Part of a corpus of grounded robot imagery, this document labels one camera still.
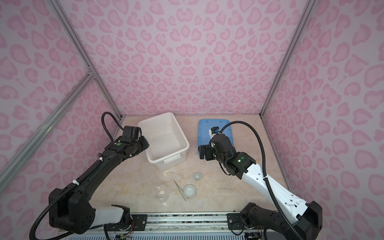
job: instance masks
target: white plastic bin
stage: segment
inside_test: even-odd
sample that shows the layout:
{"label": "white plastic bin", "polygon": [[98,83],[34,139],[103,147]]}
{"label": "white plastic bin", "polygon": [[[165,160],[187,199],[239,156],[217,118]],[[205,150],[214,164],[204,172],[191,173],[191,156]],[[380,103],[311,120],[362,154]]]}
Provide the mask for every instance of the white plastic bin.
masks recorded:
{"label": "white plastic bin", "polygon": [[166,170],[187,159],[189,142],[173,113],[164,113],[137,124],[148,140],[148,161]]}

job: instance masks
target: white zip tie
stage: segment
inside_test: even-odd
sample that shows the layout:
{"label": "white zip tie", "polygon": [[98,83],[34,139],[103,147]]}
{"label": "white zip tie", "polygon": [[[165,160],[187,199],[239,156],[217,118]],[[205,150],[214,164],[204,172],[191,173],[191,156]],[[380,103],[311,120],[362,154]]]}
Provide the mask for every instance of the white zip tie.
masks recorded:
{"label": "white zip tie", "polygon": [[72,181],[72,183],[76,184],[77,186],[80,185],[80,183],[78,181],[76,181],[75,179]]}

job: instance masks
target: pink wallpaper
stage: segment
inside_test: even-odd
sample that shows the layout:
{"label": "pink wallpaper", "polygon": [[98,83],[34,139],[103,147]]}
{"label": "pink wallpaper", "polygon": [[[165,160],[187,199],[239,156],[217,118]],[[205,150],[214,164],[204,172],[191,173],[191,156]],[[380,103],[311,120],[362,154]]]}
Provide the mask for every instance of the pink wallpaper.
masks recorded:
{"label": "pink wallpaper", "polygon": [[306,0],[61,1],[123,114],[259,113]]}
{"label": "pink wallpaper", "polygon": [[321,0],[267,111],[322,240],[384,238],[384,2]]}
{"label": "pink wallpaper", "polygon": [[0,172],[87,71],[44,0],[0,2]]}
{"label": "pink wallpaper", "polygon": [[[102,152],[109,138],[101,126],[101,115],[111,111],[103,94],[91,82],[22,171],[0,195],[0,238],[28,239],[37,216],[48,204],[54,188],[63,188],[80,176]],[[106,116],[110,131],[116,126]],[[57,234],[48,217],[40,224],[38,237]]]}

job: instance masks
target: white ceramic bowl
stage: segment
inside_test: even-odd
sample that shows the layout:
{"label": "white ceramic bowl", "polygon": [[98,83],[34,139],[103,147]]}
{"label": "white ceramic bowl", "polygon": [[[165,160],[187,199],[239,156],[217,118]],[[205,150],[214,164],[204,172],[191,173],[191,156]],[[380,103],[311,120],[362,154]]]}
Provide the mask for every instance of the white ceramic bowl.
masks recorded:
{"label": "white ceramic bowl", "polygon": [[193,179],[195,179],[196,181],[199,181],[201,179],[201,174],[199,172],[195,172],[193,174]]}
{"label": "white ceramic bowl", "polygon": [[187,197],[193,197],[196,193],[196,189],[193,185],[186,185],[184,188],[184,195]]}

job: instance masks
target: blue tray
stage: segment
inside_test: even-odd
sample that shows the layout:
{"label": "blue tray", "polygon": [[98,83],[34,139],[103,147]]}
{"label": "blue tray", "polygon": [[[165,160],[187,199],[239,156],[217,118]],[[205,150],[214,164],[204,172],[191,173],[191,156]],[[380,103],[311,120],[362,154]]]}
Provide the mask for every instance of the blue tray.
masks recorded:
{"label": "blue tray", "polygon": [[[199,136],[197,139],[197,146],[200,145],[207,145],[209,141],[211,140],[211,137],[209,136],[209,130],[213,127],[219,127],[220,130],[229,123],[226,119],[202,119],[199,121]],[[233,144],[233,137],[232,137],[232,128],[231,126],[228,126],[224,132],[227,137],[229,137],[229,140]]]}

